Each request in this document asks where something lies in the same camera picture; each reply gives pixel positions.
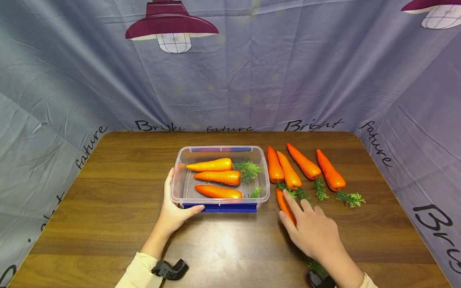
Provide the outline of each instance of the text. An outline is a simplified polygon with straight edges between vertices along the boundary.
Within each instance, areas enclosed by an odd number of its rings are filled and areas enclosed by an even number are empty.
[[[108,127],[106,127],[104,130],[102,129],[101,126],[99,126],[99,128],[96,130],[96,132],[93,134],[93,139],[90,139],[90,144],[88,144],[87,146],[83,146],[83,148],[85,148],[85,155],[83,155],[80,159],[75,159],[75,165],[77,165],[77,167],[81,170],[83,165],[85,165],[86,161],[88,160],[88,157],[90,156],[90,151],[92,151],[95,147],[94,145],[96,144],[96,142],[99,140],[98,138],[98,132],[103,134],[106,130],[107,130]]]
[[[381,159],[381,162],[383,162],[384,165],[388,166],[388,167],[392,167],[390,164],[387,164],[386,162],[391,162],[392,159],[387,157],[386,153],[383,152],[382,149],[379,148],[379,145],[381,145],[378,140],[376,139],[376,135],[378,135],[378,133],[375,133],[373,134],[373,131],[374,131],[374,127],[372,126],[372,124],[374,124],[375,122],[374,121],[370,121],[368,123],[366,123],[365,125],[363,125],[362,127],[359,127],[359,129],[363,129],[365,127],[368,127],[366,130],[368,131],[368,135],[370,136],[368,139],[371,140],[371,144],[373,145],[373,147],[375,148],[376,150],[376,155],[383,155],[384,158]]]
[[[58,199],[58,205],[61,203],[62,198],[64,197],[64,193],[65,193],[65,192],[63,192],[63,193],[61,194],[61,196],[56,195],[56,198]],[[56,209],[54,209],[54,210],[51,212],[50,217],[48,217],[48,216],[46,216],[46,215],[43,215],[43,218],[45,218],[46,221],[48,222],[48,220],[51,219],[51,216],[53,216],[53,214],[54,214],[55,212],[56,212]],[[43,224],[41,225],[41,227],[40,227],[40,231],[43,231],[43,229],[45,229],[45,226],[46,226],[46,225],[47,225],[47,223],[43,223]]]
[[[0,288],[6,288],[6,285],[13,278],[14,274],[16,274],[17,270],[18,270],[17,266],[13,264],[10,267],[8,267],[5,270],[5,272],[3,272],[3,274],[0,276]],[[8,272],[10,272],[10,271],[11,271],[11,277],[7,278],[6,276],[8,276]]]
[[[414,212],[423,212],[423,211],[437,212],[439,216],[442,217],[442,219],[440,219],[434,216],[434,214],[432,214],[431,212],[427,212],[427,215],[433,220],[433,223],[427,223],[422,220],[419,213],[415,213],[414,215],[416,217],[416,220],[418,220],[418,222],[421,223],[421,225],[423,225],[424,227],[432,231],[437,231],[437,233],[433,233],[432,235],[434,235],[435,237],[439,237],[440,239],[444,239],[451,245],[452,248],[447,249],[447,251],[445,251],[448,257],[451,258],[451,260],[448,261],[448,264],[450,265],[450,268],[454,272],[461,274],[461,261],[459,260],[461,259],[461,255],[458,255],[458,257],[460,257],[459,259],[456,258],[456,256],[454,255],[455,253],[461,253],[461,251],[455,247],[455,244],[453,243],[452,240],[450,240],[450,237],[447,233],[439,233],[440,229],[442,228],[442,225],[447,226],[447,227],[453,226],[453,221],[450,219],[450,217],[448,217],[446,213],[444,213],[434,204],[430,204],[427,206],[421,206],[421,207],[415,207],[413,208],[413,211]]]
[[[320,128],[323,128],[323,127],[327,127],[327,128],[335,128],[336,125],[338,124],[341,124],[341,123],[344,123],[342,122],[342,118],[339,119],[338,121],[334,122],[334,123],[328,123],[326,121],[324,121],[322,124],[314,124],[314,122],[312,123],[307,123],[307,124],[302,124],[302,120],[301,119],[298,119],[298,120],[295,120],[295,121],[290,121],[287,123],[287,126],[285,127],[284,131],[290,131],[290,132],[294,132],[294,131],[302,131],[305,127],[308,127],[309,131],[314,131],[314,130],[318,130]]]
[[[241,127],[241,128],[230,128],[224,126],[223,128],[213,128],[212,126],[207,127],[207,132],[234,132],[234,131],[253,131],[254,129],[251,129],[250,127]]]
[[[63,193],[61,194],[61,196],[56,195],[56,198],[58,199],[58,205],[61,203],[62,198],[64,197],[64,193],[65,193],[65,192],[63,192]],[[48,221],[48,220],[51,218],[51,216],[50,216],[50,217],[47,217],[46,215],[43,215],[43,218],[45,218],[45,219]],[[40,227],[40,231],[43,231],[43,229],[45,229],[45,226],[46,226],[46,225],[47,225],[46,223],[42,224],[42,226]],[[8,268],[3,272],[3,274],[0,276],[0,288],[6,288],[6,285],[7,285],[8,282],[13,278],[14,274],[16,274],[16,271],[17,271],[17,270],[18,270],[18,267],[17,267],[15,264],[13,264],[13,265],[11,265],[10,267],[8,267]],[[10,271],[11,271],[11,277],[6,278],[6,276],[8,276],[8,273],[9,273]]]
[[[136,126],[138,127],[139,130],[141,131],[157,131],[158,130],[162,130],[162,131],[184,131],[185,129],[184,128],[181,128],[180,127],[177,127],[174,125],[174,123],[172,122],[171,123],[171,126],[169,124],[167,124],[166,126],[163,126],[163,125],[159,125],[159,126],[155,126],[155,125],[149,125],[149,122],[147,121],[144,121],[144,120],[137,120],[135,121],[136,123]]]

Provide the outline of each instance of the person's left hand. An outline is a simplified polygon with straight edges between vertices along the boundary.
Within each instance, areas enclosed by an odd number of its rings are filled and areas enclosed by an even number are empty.
[[[178,230],[179,227],[189,218],[195,214],[200,213],[205,206],[197,205],[188,209],[181,209],[171,200],[170,190],[171,182],[173,180],[174,169],[171,168],[168,173],[168,177],[165,180],[165,188],[163,190],[163,206],[160,211],[159,219],[157,220],[156,226],[163,233],[170,236],[174,231]]]

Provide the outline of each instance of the blue container base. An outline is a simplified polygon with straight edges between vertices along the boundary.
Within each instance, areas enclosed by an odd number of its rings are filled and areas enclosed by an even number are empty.
[[[184,209],[192,206],[205,205],[202,213],[256,213],[256,203],[232,203],[232,204],[202,204],[202,203],[183,203]]]

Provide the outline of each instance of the black wrist strap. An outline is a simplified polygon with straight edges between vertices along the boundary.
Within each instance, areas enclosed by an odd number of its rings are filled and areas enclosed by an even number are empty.
[[[307,281],[313,288],[335,288],[336,283],[330,276],[322,279],[315,271],[309,271],[306,275]]]
[[[152,274],[165,278],[166,280],[179,280],[186,274],[189,266],[180,259],[173,267],[166,261],[157,261],[151,270]]]

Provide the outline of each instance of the orange carrot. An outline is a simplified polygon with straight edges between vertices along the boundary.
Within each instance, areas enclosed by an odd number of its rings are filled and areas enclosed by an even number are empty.
[[[211,198],[242,198],[242,193],[234,189],[226,189],[211,185],[197,185],[195,189],[200,194]]]
[[[189,164],[186,168],[197,172],[229,171],[232,170],[232,160],[230,158],[221,158],[213,161]]]
[[[277,151],[278,160],[285,175],[285,184],[290,190],[295,190],[296,188],[301,187],[301,179],[299,179],[298,174],[291,167],[288,159],[281,152]]]
[[[307,178],[315,180],[315,178],[322,174],[320,168],[316,164],[309,161],[309,159],[307,159],[306,156],[299,152],[298,149],[294,148],[293,145],[287,143],[287,149],[290,155],[293,157],[293,160],[299,165],[299,168]]]
[[[284,171],[278,162],[277,154],[271,146],[267,146],[267,164],[269,170],[269,180],[277,184],[278,181],[284,180]]]
[[[277,203],[278,207],[280,208],[281,211],[285,212],[287,216],[291,219],[293,224],[296,226],[296,218],[293,215],[293,212],[290,209],[290,206],[288,206],[287,200],[284,197],[284,193],[281,189],[277,189],[275,191],[275,195],[277,197]]]
[[[240,172],[236,170],[205,171],[195,174],[194,179],[236,186],[240,184]]]
[[[338,191],[346,187],[346,181],[335,170],[335,168],[333,167],[333,165],[331,165],[328,158],[319,149],[317,149],[317,162],[319,163],[319,166],[322,169],[325,181],[331,190]]]

